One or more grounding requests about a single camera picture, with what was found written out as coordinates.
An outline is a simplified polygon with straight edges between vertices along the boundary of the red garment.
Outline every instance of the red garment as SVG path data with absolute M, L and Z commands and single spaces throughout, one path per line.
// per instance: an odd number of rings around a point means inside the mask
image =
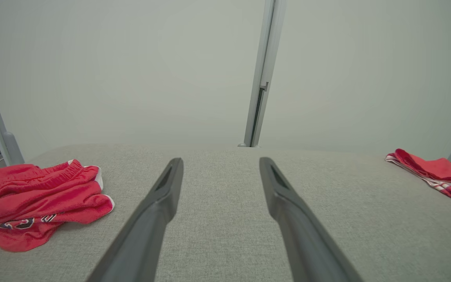
M 0 247 L 27 251 L 46 243 L 67 221 L 99 219 L 114 208 L 101 191 L 100 168 L 83 167 L 75 159 L 45 169 L 0 168 Z
M 398 161 L 406 169 L 424 179 L 429 185 L 446 196 L 451 197 L 451 162 L 442 157 L 433 161 L 425 161 L 420 157 L 407 153 L 405 150 L 397 149 L 386 157 L 387 161 Z

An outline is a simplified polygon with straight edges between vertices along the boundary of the folded red cloth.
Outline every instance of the folded red cloth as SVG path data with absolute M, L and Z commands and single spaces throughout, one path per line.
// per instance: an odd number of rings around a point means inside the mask
M 67 221 L 99 219 L 114 208 L 101 192 L 100 168 L 83 167 L 75 159 L 45 169 L 0 168 L 0 247 L 27 251 L 46 243 Z
M 431 187 L 451 197 L 451 162 L 448 159 L 442 157 L 433 161 L 425 161 L 405 150 L 397 149 L 394 153 L 387 155 L 386 161 L 414 173 Z

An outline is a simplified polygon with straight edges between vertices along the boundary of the red shorts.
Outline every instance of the red shorts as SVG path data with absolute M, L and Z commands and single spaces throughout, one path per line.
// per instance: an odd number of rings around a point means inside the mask
M 0 247 L 27 251 L 46 243 L 65 222 L 93 222 L 114 208 L 102 193 L 98 166 L 77 160 L 40 169 L 0 168 Z

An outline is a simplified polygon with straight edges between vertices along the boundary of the red and white plaid cloth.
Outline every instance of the red and white plaid cloth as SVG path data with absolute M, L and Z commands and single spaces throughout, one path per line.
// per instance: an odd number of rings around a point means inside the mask
M 451 198 L 451 162 L 448 159 L 425 161 L 405 150 L 397 149 L 388 154 L 385 160 L 417 175 L 429 186 Z

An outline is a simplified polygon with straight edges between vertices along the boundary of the white wall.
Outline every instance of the white wall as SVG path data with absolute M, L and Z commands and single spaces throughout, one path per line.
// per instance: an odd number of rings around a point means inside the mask
M 289 0 L 259 145 L 451 152 L 451 1 Z
M 25 159 L 243 141 L 263 0 L 0 0 L 0 111 Z

